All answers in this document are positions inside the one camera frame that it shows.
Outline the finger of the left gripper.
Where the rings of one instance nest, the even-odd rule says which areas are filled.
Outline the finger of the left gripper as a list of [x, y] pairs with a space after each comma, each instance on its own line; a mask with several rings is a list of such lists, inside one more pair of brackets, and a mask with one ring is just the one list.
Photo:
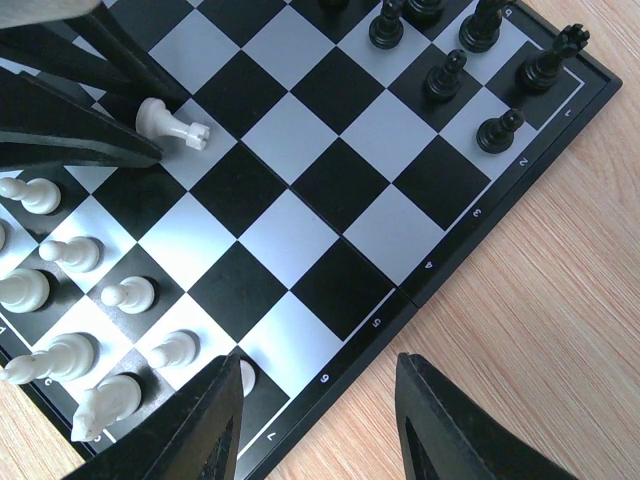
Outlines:
[[1, 71], [1, 169], [57, 165], [145, 168], [162, 149], [27, 74]]
[[77, 18], [1, 28], [1, 57], [122, 96], [156, 97], [172, 106], [188, 97], [102, 1]]

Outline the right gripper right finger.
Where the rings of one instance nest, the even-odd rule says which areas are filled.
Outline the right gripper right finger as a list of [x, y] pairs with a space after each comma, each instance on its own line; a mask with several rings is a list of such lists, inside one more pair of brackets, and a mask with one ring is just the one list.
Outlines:
[[419, 354], [396, 364], [395, 413], [408, 479], [573, 479], [500, 425]]

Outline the black magnetic chess board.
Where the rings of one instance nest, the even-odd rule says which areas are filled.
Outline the black magnetic chess board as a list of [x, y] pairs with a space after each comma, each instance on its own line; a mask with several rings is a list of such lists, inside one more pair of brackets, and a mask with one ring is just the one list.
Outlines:
[[[58, 185], [49, 216], [1, 203], [2, 272], [37, 269], [51, 284], [39, 311], [2, 313], [2, 360], [63, 333], [86, 334], [99, 352], [86, 376], [38, 379], [27, 393], [68, 434], [86, 389], [120, 373], [142, 388], [135, 413], [76, 445], [82, 456], [113, 446], [210, 360], [235, 353], [254, 371], [236, 475], [265, 478], [621, 87], [580, 53], [561, 69], [582, 64], [589, 99], [532, 160], [496, 177], [435, 154], [379, 169], [333, 126], [322, 64], [368, 2], [377, 1], [334, 11], [316, 1], [108, 3], [187, 90], [175, 116], [208, 125], [212, 137], [202, 151], [163, 138], [163, 160], [146, 169], [15, 171]], [[459, 90], [461, 45], [423, 85], [438, 99]], [[91, 271], [40, 258], [43, 242], [76, 236], [100, 249]], [[142, 313], [100, 298], [130, 276], [155, 290]], [[151, 368], [149, 352], [174, 331], [194, 338], [194, 361]]]

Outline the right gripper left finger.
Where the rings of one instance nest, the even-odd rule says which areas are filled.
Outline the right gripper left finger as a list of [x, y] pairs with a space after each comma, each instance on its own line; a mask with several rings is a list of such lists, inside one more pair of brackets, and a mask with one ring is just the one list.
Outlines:
[[240, 356], [219, 356], [69, 479], [232, 479], [244, 402]]

